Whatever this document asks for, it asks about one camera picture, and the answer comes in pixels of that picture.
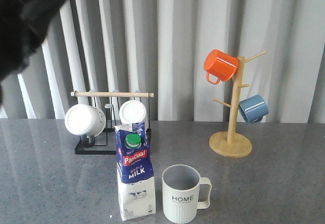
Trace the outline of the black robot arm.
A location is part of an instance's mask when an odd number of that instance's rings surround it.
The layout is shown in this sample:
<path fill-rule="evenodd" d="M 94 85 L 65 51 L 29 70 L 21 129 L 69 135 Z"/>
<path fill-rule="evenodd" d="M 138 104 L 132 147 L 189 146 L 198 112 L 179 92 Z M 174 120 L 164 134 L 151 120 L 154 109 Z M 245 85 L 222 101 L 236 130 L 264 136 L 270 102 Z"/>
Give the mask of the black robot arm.
<path fill-rule="evenodd" d="M 21 73 L 66 0 L 1 0 L 1 80 Z"/>

